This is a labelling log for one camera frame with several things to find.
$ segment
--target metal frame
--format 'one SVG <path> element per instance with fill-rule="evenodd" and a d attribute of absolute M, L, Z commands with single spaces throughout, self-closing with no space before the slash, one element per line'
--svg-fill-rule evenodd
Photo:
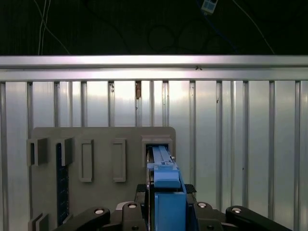
<path fill-rule="evenodd" d="M 307 72 L 308 56 L 0 57 L 0 81 L 12 82 L 306 80 Z"/>
<path fill-rule="evenodd" d="M 32 216 L 32 128 L 100 126 L 174 127 L 200 200 L 307 230 L 307 115 L 308 56 L 0 56 L 0 231 Z"/>

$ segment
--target black background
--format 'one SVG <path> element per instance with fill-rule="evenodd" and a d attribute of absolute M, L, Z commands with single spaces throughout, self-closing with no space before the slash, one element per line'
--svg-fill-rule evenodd
<path fill-rule="evenodd" d="M 44 1 L 37 0 L 42 12 Z M 307 0 L 236 1 L 276 54 L 308 54 Z M 41 17 L 33 0 L 1 0 L 0 10 L 0 55 L 37 55 Z M 47 25 L 73 55 L 272 54 L 232 0 L 218 0 L 207 18 L 237 52 L 195 0 L 51 0 Z M 46 31 L 43 54 L 67 53 Z"/>

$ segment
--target silver screw head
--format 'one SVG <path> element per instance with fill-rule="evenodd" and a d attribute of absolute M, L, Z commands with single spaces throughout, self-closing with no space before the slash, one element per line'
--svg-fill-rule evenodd
<path fill-rule="evenodd" d="M 234 213 L 240 213 L 241 212 L 241 209 L 240 208 L 233 208 L 232 211 Z"/>
<path fill-rule="evenodd" d="M 135 207 L 137 207 L 135 204 L 130 204 L 130 205 L 128 205 L 128 207 L 129 208 L 135 208 Z"/>
<path fill-rule="evenodd" d="M 199 206 L 200 208 L 205 208 L 205 207 L 206 207 L 206 204 L 201 202 L 201 203 L 198 204 L 198 206 Z"/>
<path fill-rule="evenodd" d="M 97 209 L 97 210 L 95 211 L 95 214 L 102 214 L 103 212 L 104 212 L 103 209 Z"/>

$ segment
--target white cable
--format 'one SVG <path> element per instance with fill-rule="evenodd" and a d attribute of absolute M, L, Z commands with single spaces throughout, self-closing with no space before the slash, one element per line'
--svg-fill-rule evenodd
<path fill-rule="evenodd" d="M 43 17 L 45 17 L 46 2 L 47 2 L 47 0 L 45 0 L 45 4 L 44 4 Z M 41 38 L 41 32 L 42 32 L 42 25 L 43 25 L 43 20 L 40 22 L 40 27 L 39 27 L 38 55 L 39 55 L 39 51 L 40 51 L 40 41 L 41 41 L 40 38 Z"/>
<path fill-rule="evenodd" d="M 249 14 L 235 1 L 235 0 L 232 0 L 234 2 L 235 5 L 237 5 L 238 8 L 240 8 L 240 10 L 246 14 L 246 16 L 251 20 L 251 22 L 256 26 L 256 28 L 258 29 L 258 31 L 260 32 L 261 36 L 263 37 L 265 43 L 267 44 L 267 46 L 270 48 L 271 52 L 273 54 L 275 54 L 273 48 L 269 45 L 269 43 L 267 42 L 266 38 L 264 37 L 262 31 L 260 30 L 260 28 L 257 26 L 257 24 L 254 22 L 254 20 L 249 16 Z"/>
<path fill-rule="evenodd" d="M 50 8 L 50 3 L 51 3 L 51 0 L 49 0 L 47 12 L 46 12 L 46 24 L 47 24 L 47 21 L 48 21 L 48 12 L 49 12 L 49 8 Z M 42 48 L 41 48 L 41 52 L 40 52 L 41 55 L 43 55 L 43 49 L 44 49 L 44 36 L 45 36 L 45 30 L 46 30 L 46 27 L 44 27 L 44 29 L 43 29 Z"/>
<path fill-rule="evenodd" d="M 39 12 L 39 14 L 40 14 L 40 16 L 41 16 L 41 18 L 42 18 L 42 20 L 43 20 L 43 23 L 44 23 L 44 25 L 45 25 L 45 27 L 46 27 L 46 30 L 50 33 L 50 35 L 51 36 L 53 36 L 54 37 L 54 39 L 55 40 L 57 40 L 60 44 L 61 44 L 61 46 L 66 50 L 66 52 L 68 53 L 68 54 L 70 54 L 70 52 L 68 51 L 68 49 L 65 47 L 65 45 L 48 29 L 48 27 L 47 27 L 47 25 L 46 25 L 46 22 L 45 22 L 45 20 L 44 20 L 44 17 L 43 17 L 43 15 L 42 15 L 42 12 L 40 11 L 40 9 L 39 9 L 39 5 L 38 5 L 38 3 L 37 3 L 37 1 L 36 0 L 33 0 L 34 1 L 34 3 L 36 4 L 36 6 L 37 6 L 37 8 L 38 8 L 38 12 Z"/>

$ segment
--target gray pegboard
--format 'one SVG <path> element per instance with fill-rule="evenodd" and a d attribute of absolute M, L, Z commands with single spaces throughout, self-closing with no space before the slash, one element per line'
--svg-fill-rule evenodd
<path fill-rule="evenodd" d="M 59 163 L 66 166 L 61 171 L 68 171 L 69 216 L 74 216 L 93 206 L 113 211 L 118 203 L 132 201 L 137 185 L 146 182 L 145 144 L 168 144 L 175 156 L 175 138 L 170 127 L 34 129 L 27 142 L 33 214 L 29 230 L 33 231 L 31 227 L 42 214 L 48 219 L 44 224 L 49 230 L 58 226 L 59 144 Z"/>

